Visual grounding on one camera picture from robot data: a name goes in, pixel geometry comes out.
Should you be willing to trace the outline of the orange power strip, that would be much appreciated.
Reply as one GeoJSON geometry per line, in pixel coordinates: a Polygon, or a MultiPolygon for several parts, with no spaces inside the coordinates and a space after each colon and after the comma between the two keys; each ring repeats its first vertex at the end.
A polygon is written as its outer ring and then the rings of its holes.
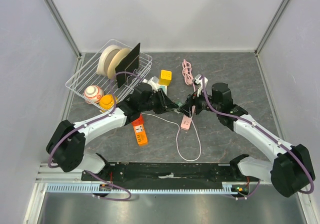
{"type": "Polygon", "coordinates": [[[145,132],[144,119],[142,114],[139,116],[138,119],[133,121],[131,124],[133,126],[133,130],[134,130],[138,145],[139,146],[147,145],[148,139],[147,139],[147,134],[145,132]]]}

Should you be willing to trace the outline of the pink power strip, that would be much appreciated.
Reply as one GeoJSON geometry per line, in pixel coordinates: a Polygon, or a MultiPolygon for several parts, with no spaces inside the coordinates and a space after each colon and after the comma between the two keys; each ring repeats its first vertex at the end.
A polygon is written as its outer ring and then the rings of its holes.
{"type": "Polygon", "coordinates": [[[192,118],[184,115],[180,125],[181,129],[188,131],[190,129],[191,124],[192,124],[192,118]]]}

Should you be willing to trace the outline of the yellow cube plug adapter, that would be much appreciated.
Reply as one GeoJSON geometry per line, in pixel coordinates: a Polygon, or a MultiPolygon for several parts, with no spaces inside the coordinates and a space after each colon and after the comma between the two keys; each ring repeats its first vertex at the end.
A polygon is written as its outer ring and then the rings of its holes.
{"type": "Polygon", "coordinates": [[[161,70],[159,84],[169,86],[172,81],[172,72],[169,70],[161,70]]]}

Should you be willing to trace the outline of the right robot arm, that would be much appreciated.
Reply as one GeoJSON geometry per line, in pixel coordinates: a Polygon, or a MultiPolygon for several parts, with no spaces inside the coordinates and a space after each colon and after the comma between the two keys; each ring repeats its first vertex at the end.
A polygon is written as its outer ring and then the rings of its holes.
{"type": "Polygon", "coordinates": [[[233,159],[234,165],[229,168],[233,180],[250,176],[267,181],[284,197],[296,192],[313,193],[315,173],[305,146],[294,146],[258,124],[248,111],[233,102],[226,83],[213,84],[211,92],[208,95],[201,89],[188,95],[179,111],[188,117],[203,110],[214,112],[222,125],[247,139],[267,157],[262,161],[243,154],[233,159]]]}

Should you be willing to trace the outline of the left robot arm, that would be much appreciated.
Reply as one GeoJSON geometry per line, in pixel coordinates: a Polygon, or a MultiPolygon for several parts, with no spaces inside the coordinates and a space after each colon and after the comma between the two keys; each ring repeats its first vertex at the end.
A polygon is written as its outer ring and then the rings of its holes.
{"type": "Polygon", "coordinates": [[[140,83],[109,112],[76,123],[60,122],[46,147],[48,166],[59,167],[63,172],[81,169],[91,172],[98,180],[106,180],[110,174],[109,163],[98,153],[87,153],[85,146],[113,129],[132,123],[145,111],[163,114],[178,107],[163,89],[153,90],[151,85],[140,83]]]}

